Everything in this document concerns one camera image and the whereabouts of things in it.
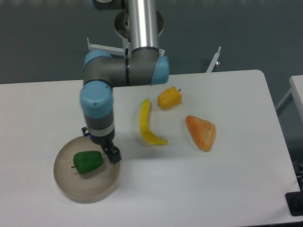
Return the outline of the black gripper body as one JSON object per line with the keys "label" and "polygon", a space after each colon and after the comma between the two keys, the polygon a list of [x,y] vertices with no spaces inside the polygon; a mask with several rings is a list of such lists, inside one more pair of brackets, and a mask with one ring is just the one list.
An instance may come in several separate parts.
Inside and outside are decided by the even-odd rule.
{"label": "black gripper body", "polygon": [[115,136],[115,130],[113,129],[109,134],[105,135],[105,136],[95,136],[93,134],[91,134],[88,130],[88,127],[83,127],[82,129],[82,133],[84,137],[89,137],[90,140],[92,142],[94,142],[95,144],[98,144],[102,147],[111,147],[113,146],[113,139]]}

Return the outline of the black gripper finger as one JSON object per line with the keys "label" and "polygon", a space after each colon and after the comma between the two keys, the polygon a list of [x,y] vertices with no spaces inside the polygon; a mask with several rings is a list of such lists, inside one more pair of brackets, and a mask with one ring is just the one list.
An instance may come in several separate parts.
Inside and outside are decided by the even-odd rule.
{"label": "black gripper finger", "polygon": [[111,164],[117,164],[122,160],[120,150],[112,142],[102,146],[104,153],[107,155]]}

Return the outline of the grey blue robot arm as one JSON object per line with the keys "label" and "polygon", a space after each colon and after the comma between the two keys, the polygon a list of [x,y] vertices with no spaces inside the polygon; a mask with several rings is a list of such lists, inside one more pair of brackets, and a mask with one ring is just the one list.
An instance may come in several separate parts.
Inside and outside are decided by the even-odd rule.
{"label": "grey blue robot arm", "polygon": [[153,0],[92,0],[98,10],[123,9],[130,33],[125,57],[113,58],[103,50],[90,51],[84,60],[80,105],[86,121],[84,136],[102,147],[111,164],[122,158],[113,144],[115,136],[113,88],[164,84],[169,79],[169,61],[160,54],[159,23]]}

